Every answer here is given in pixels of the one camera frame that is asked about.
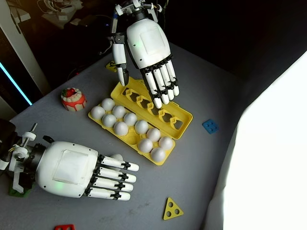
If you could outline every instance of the blue square block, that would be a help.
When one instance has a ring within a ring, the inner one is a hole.
[[[217,124],[212,120],[209,119],[208,121],[204,122],[202,126],[207,130],[208,133],[212,134],[219,130]]]

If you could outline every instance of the blue light strip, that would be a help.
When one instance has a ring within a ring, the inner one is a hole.
[[[19,88],[17,83],[14,81],[14,79],[10,76],[8,71],[5,69],[5,67],[0,62],[0,68],[3,70],[3,72],[6,74],[6,76],[10,79],[10,81],[13,83],[13,85],[16,87],[16,89],[20,92],[20,94],[24,97],[24,99],[29,103],[29,105],[32,105],[30,100],[27,98],[27,96],[24,94],[24,92]]]

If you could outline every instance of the gray table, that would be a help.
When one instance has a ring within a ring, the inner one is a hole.
[[[174,67],[179,79],[180,95],[176,103],[191,112],[193,121],[162,166],[156,166],[134,149],[103,130],[87,117],[89,110],[100,103],[117,84],[117,75],[105,64],[109,55],[61,85],[31,107],[17,115],[12,122],[21,135],[34,122],[35,143],[47,143],[43,135],[55,140],[79,143],[110,155],[121,153],[125,160],[140,165],[135,173],[138,180],[131,200],[82,197],[66,198],[49,194],[36,186],[27,198],[8,196],[9,179],[0,178],[0,229],[52,230],[54,226],[72,223],[77,230],[138,229],[193,230],[199,229],[208,203],[213,195],[217,176],[228,143],[236,125],[234,97],[236,78],[211,63],[171,45]],[[141,75],[129,61],[130,75]],[[63,88],[77,87],[88,100],[79,112],[68,112],[60,102]],[[212,118],[220,127],[208,134],[202,123]],[[167,197],[184,211],[178,218],[162,219]]]

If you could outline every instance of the egg carton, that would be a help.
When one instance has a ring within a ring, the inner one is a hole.
[[[126,113],[130,113],[131,111],[127,108],[126,109]],[[112,111],[106,111],[106,114],[112,114]],[[146,134],[138,134],[136,131],[135,131],[135,128],[134,126],[129,126],[128,127],[128,134],[125,135],[125,136],[118,136],[115,132],[114,132],[114,129],[112,127],[106,127],[103,125],[102,123],[102,120],[101,119],[94,119],[91,115],[91,112],[88,113],[88,116],[90,119],[92,119],[93,121],[95,121],[96,123],[98,123],[103,129],[106,129],[107,131],[109,131],[110,133],[112,133],[113,135],[115,135],[116,137],[118,137],[119,139],[121,139],[122,141],[124,141],[126,144],[128,144],[130,147],[132,147],[133,149],[135,149],[140,155],[146,157],[148,160],[150,160],[151,162],[153,162],[154,164],[156,165],[162,165],[166,159],[168,158],[169,154],[171,153],[171,151],[174,149],[176,143],[175,141],[172,139],[173,141],[173,146],[171,149],[169,150],[166,150],[165,151],[165,158],[164,160],[160,161],[160,162],[156,162],[154,161],[151,156],[150,156],[150,153],[145,153],[145,152],[142,152],[139,150],[138,148],[138,143],[140,142],[140,140],[144,139],[144,138],[147,138]],[[123,121],[124,119],[123,118],[118,118],[117,119],[117,122],[119,121]],[[149,130],[151,128],[155,128],[154,126],[152,126],[150,123],[148,123],[148,127],[149,127]],[[166,133],[164,133],[163,131],[160,130],[160,133],[161,133],[161,137],[168,137],[168,135]],[[158,141],[157,142],[153,142],[153,149],[159,147],[159,143]]]
[[[113,128],[106,127],[102,124],[101,119],[93,119],[91,112],[88,116],[98,123],[103,129],[108,130],[113,135],[124,141],[126,144],[135,149],[140,155],[146,157],[148,160],[156,165],[163,165],[176,143],[174,139],[179,139],[184,131],[189,126],[193,116],[188,111],[182,109],[178,104],[170,102],[164,104],[161,109],[157,109],[148,94],[147,88],[143,80],[135,80],[130,77],[129,84],[122,86],[120,83],[114,88],[111,93],[115,105],[122,105],[126,112],[133,112],[138,120],[145,120],[149,125],[149,129],[157,128],[160,130],[161,137],[170,137],[173,141],[173,147],[165,151],[165,158],[163,161],[154,161],[150,153],[141,152],[138,149],[138,143],[141,139],[146,138],[146,134],[137,134],[134,127],[130,126],[126,136],[118,136]],[[112,111],[106,111],[106,114],[111,114]],[[158,142],[153,142],[153,148],[159,147]]]

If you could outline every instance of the yellow triangle block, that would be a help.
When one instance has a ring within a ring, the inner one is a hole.
[[[183,215],[184,212],[179,208],[179,206],[173,201],[172,198],[168,198],[165,206],[163,219],[171,219],[174,217],[179,217]]]

